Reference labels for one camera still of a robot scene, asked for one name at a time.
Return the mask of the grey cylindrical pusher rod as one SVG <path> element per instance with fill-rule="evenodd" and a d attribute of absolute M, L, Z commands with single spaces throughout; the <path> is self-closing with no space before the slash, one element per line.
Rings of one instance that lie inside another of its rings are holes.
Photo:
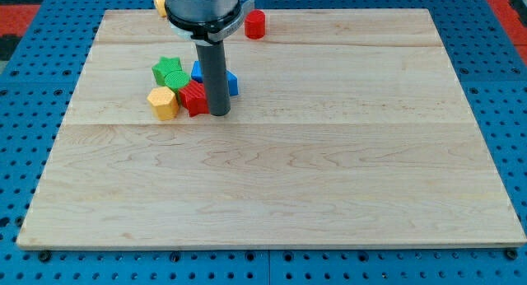
<path fill-rule="evenodd" d="M 196 45 L 209 113 L 223 116 L 231 109 L 223 42 L 211 46 Z"/>

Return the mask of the yellow block behind arm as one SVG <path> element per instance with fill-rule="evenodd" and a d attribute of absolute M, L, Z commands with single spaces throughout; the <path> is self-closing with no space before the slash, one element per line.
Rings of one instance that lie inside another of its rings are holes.
<path fill-rule="evenodd" d="M 165 0 L 153 0 L 155 9 L 160 17 L 166 17 L 166 1 Z"/>

